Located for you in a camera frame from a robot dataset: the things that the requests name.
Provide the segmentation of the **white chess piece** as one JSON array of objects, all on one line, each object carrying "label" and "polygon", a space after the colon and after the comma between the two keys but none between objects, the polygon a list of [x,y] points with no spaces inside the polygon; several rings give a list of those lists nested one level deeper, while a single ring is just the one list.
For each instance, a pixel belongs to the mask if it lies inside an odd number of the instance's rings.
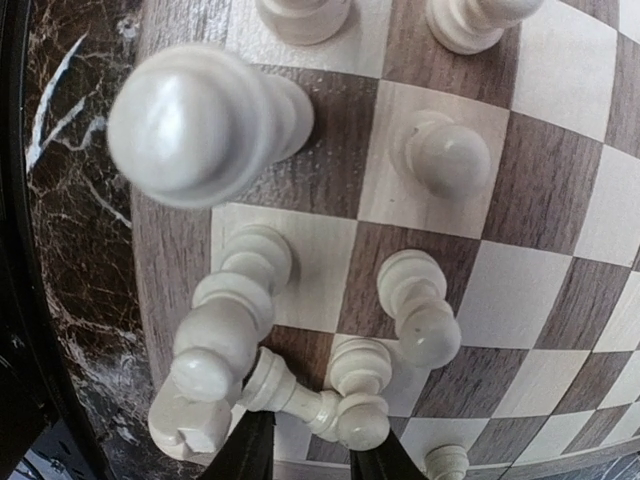
[{"label": "white chess piece", "polygon": [[257,0],[264,25],[284,43],[309,46],[334,36],[351,9],[349,0]]},{"label": "white chess piece", "polygon": [[336,443],[340,401],[341,397],[332,390],[315,392],[300,384],[280,355],[260,347],[238,403],[251,412],[292,415],[312,434]]},{"label": "white chess piece", "polygon": [[274,325],[274,298],[292,265],[288,243],[270,227],[245,226],[225,241],[175,335],[170,377],[183,395],[218,401],[240,385]]}]

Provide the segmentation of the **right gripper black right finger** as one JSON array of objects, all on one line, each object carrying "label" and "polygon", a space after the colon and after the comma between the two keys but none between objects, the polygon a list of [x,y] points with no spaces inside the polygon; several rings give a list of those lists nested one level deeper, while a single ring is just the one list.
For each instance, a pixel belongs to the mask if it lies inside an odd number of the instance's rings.
[{"label": "right gripper black right finger", "polygon": [[350,450],[353,480],[405,480],[415,478],[415,465],[393,431],[377,448]]}]

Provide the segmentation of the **white chess pawn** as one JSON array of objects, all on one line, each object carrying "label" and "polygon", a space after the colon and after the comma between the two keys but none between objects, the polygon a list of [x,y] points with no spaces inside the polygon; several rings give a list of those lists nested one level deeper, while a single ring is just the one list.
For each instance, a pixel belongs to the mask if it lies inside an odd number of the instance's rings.
[{"label": "white chess pawn", "polygon": [[390,132],[388,151],[398,177],[416,196],[464,201],[489,180],[491,154],[483,137],[441,112],[408,114]]},{"label": "white chess pawn", "polygon": [[328,368],[329,381],[341,395],[336,435],[351,451],[381,446],[390,433],[389,405],[382,391],[392,379],[391,355],[371,339],[354,338],[339,344]]}]

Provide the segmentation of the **wooden chess board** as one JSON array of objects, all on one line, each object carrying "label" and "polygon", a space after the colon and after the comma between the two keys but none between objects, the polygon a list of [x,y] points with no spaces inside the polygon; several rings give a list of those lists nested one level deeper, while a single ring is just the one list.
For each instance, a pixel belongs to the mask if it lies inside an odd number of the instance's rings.
[{"label": "wooden chess board", "polygon": [[[138,291],[152,378],[222,242],[266,223],[296,251],[266,345],[299,378],[328,382],[355,337],[391,350],[376,293],[396,251],[441,265],[463,340],[447,366],[402,361],[385,395],[416,462],[462,444],[475,479],[614,479],[639,463],[639,5],[547,1],[493,48],[443,48],[420,1],[356,1],[340,33],[282,43],[250,1],[147,1],[139,53],[209,41],[298,82],[316,124],[296,156],[214,211],[133,197]],[[434,109],[478,131],[492,172],[448,206],[408,194],[389,159],[398,123]]]}]

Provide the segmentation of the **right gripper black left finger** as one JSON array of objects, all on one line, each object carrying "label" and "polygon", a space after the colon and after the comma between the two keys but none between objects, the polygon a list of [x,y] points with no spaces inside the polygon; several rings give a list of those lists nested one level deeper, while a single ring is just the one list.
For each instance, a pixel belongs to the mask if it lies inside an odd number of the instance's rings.
[{"label": "right gripper black left finger", "polygon": [[275,415],[247,411],[198,480],[272,480]]}]

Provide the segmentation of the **white chess pawn eleventh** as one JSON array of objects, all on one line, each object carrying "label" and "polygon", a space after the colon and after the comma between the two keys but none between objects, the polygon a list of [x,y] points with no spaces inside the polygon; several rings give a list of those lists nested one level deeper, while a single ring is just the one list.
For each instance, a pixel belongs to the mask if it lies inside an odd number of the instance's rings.
[{"label": "white chess pawn eleventh", "polygon": [[446,277],[433,257],[415,249],[392,254],[379,269],[376,287],[405,360],[434,370],[455,358],[461,329],[446,301]]}]

